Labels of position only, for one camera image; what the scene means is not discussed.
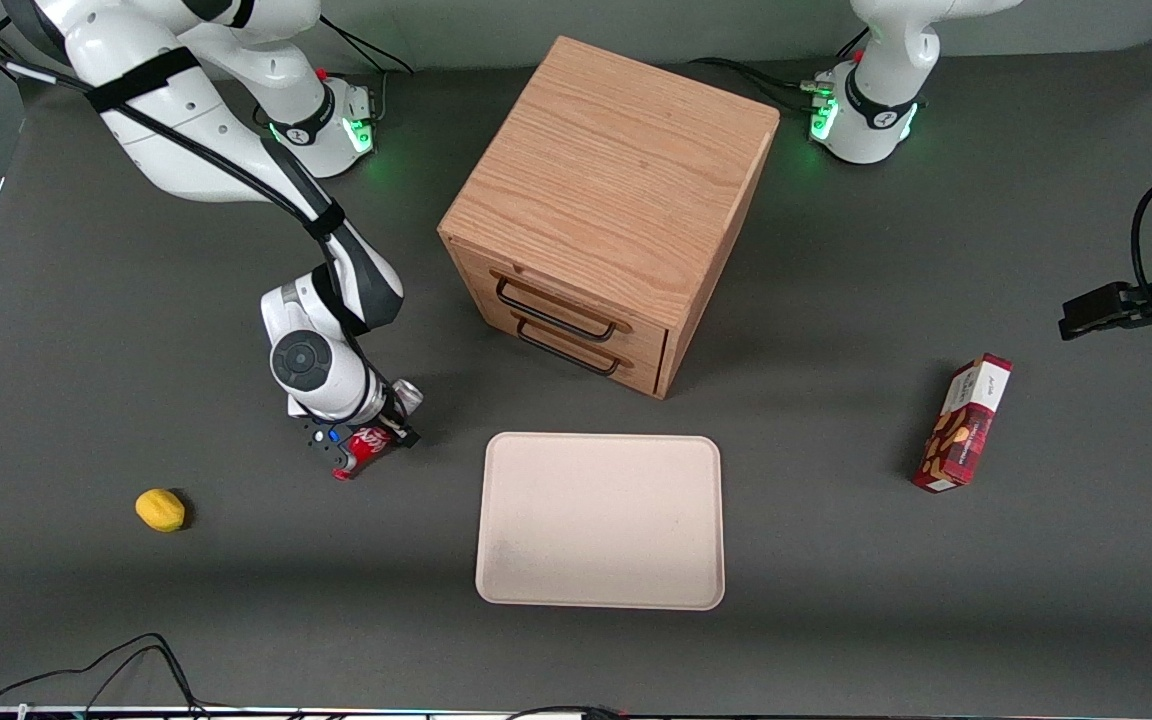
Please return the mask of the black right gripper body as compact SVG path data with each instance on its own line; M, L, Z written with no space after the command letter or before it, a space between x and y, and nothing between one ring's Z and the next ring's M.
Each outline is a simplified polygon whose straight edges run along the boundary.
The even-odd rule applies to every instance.
M335 454L334 447L338 445L346 445L357 458L376 458L394 445L393 438L384 427L384 411L391 407L404 411L404 392L397 389L397 386L372 391L343 418L314 414L298 404L298 419L312 444L329 454Z

